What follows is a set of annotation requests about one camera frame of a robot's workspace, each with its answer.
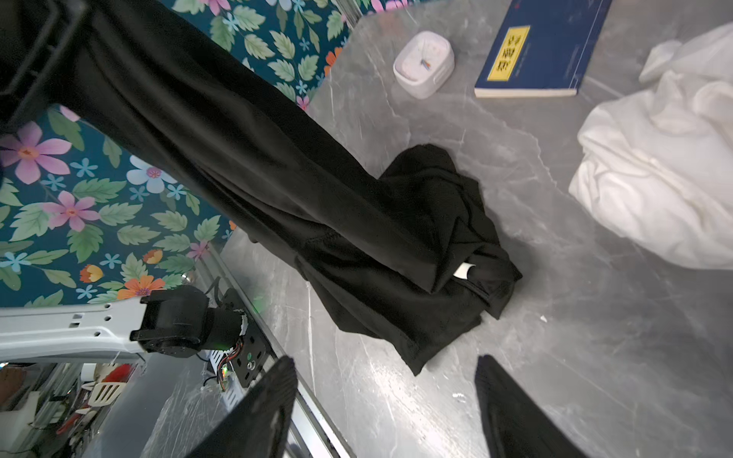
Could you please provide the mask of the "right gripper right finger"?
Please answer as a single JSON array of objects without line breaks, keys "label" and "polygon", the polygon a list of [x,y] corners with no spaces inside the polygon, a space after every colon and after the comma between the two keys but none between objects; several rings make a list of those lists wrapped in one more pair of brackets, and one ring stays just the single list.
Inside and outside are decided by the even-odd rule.
[{"label": "right gripper right finger", "polygon": [[493,356],[478,358],[475,388],[490,456],[586,456]]}]

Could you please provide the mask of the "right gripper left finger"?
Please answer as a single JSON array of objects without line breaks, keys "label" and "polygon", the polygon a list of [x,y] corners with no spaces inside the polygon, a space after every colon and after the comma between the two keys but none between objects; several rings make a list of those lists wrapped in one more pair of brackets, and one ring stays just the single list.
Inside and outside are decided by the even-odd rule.
[{"label": "right gripper left finger", "polygon": [[279,458],[298,392],[292,358],[280,358],[188,458]]}]

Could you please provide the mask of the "black cloth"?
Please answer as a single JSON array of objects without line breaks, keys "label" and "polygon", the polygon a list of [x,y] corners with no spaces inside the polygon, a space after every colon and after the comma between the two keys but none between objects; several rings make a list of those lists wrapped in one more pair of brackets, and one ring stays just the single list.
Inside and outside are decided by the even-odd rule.
[{"label": "black cloth", "polygon": [[476,181],[432,144],[379,177],[158,1],[95,1],[55,101],[232,219],[311,284],[336,326],[413,372],[521,274]]}]

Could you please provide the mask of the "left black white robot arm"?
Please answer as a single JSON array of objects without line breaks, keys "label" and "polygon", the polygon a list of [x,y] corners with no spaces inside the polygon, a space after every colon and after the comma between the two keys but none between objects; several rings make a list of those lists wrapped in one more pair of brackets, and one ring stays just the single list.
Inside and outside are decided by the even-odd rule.
[{"label": "left black white robot arm", "polygon": [[243,325],[241,313],[211,307],[204,292],[190,285],[102,305],[3,308],[1,360],[93,353],[188,358],[234,347]]}]

